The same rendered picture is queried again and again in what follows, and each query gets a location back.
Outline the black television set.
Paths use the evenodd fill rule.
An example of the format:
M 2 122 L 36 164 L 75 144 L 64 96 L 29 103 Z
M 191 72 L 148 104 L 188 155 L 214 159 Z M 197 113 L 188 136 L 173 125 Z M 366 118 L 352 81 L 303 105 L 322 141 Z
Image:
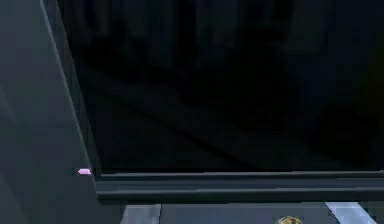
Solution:
M 40 1 L 100 202 L 384 224 L 384 0 Z

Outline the yellow patterned round object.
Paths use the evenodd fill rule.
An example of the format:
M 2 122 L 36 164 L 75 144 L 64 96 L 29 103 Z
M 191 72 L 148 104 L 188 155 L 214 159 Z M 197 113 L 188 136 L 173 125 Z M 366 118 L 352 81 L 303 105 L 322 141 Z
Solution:
M 275 224 L 303 224 L 303 222 L 298 217 L 284 216 L 279 218 Z

